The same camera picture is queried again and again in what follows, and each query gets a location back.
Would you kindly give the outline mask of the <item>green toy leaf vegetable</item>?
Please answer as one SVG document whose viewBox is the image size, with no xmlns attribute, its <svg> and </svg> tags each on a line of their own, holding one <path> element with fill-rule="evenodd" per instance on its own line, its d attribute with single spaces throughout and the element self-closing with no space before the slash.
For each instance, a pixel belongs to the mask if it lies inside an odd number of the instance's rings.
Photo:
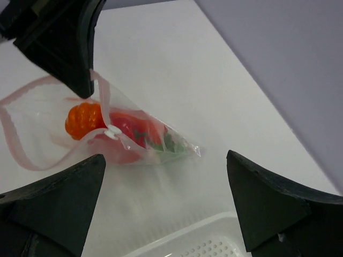
<svg viewBox="0 0 343 257">
<path fill-rule="evenodd" d="M 159 139 L 160 142 L 146 139 L 146 145 L 149 150 L 153 152 L 154 157 L 160 162 L 185 157 L 190 153 L 184 139 L 178 134 L 165 132 L 162 138 L 157 137 L 157 139 Z"/>
</svg>

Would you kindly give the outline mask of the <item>orange toy pumpkin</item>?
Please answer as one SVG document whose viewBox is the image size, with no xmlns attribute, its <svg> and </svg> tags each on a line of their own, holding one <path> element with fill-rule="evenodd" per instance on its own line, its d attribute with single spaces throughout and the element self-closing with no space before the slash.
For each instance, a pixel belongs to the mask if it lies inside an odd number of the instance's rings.
<svg viewBox="0 0 343 257">
<path fill-rule="evenodd" d="M 99 103 L 83 102 L 72 107 L 65 120 L 65 130 L 74 140 L 93 130 L 106 128 Z"/>
</svg>

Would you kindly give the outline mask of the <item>clear zip top bag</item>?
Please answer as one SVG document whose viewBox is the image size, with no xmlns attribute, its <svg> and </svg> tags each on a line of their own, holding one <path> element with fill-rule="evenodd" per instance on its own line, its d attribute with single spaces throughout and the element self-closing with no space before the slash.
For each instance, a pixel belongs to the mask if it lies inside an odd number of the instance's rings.
<svg viewBox="0 0 343 257">
<path fill-rule="evenodd" d="M 197 144 L 139 108 L 96 72 L 82 99 L 52 76 L 1 100 L 8 149 L 23 168 L 45 171 L 95 154 L 111 165 L 159 165 L 200 156 Z"/>
</svg>

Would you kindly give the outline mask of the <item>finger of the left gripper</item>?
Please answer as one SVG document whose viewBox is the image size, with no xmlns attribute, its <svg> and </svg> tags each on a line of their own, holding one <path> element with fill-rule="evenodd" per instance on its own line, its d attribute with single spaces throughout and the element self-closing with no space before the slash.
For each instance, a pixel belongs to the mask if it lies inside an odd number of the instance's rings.
<svg viewBox="0 0 343 257">
<path fill-rule="evenodd" d="M 94 93 L 95 27 L 104 0 L 9 1 L 1 36 L 81 98 Z"/>
</svg>

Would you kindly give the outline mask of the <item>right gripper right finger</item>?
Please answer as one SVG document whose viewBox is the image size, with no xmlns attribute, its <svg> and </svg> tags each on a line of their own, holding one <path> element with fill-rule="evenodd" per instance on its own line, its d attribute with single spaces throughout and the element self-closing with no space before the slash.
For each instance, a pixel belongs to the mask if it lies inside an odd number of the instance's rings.
<svg viewBox="0 0 343 257">
<path fill-rule="evenodd" d="M 230 150 L 230 189 L 252 256 L 342 256 L 342 197 L 304 186 Z"/>
</svg>

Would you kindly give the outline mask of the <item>red toy strawberry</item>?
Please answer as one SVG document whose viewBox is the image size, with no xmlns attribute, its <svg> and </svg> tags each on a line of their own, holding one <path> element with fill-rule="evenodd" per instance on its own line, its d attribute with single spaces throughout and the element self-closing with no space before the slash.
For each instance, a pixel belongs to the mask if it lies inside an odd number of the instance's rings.
<svg viewBox="0 0 343 257">
<path fill-rule="evenodd" d="M 113 111 L 109 117 L 111 124 L 118 127 L 139 147 L 163 150 L 162 141 L 167 133 L 167 128 L 162 122 L 149 117 L 143 111 Z M 115 164 L 131 164 L 142 158 L 139 151 L 128 150 L 120 142 L 112 141 L 110 147 L 114 151 L 110 155 L 110 161 Z"/>
</svg>

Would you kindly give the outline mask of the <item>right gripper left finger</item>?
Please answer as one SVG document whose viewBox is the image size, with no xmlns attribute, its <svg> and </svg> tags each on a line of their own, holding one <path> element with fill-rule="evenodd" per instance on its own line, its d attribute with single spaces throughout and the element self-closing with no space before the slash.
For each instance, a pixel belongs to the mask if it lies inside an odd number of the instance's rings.
<svg viewBox="0 0 343 257">
<path fill-rule="evenodd" d="M 103 155 L 1 194 L 1 256 L 81 256 L 105 174 Z"/>
</svg>

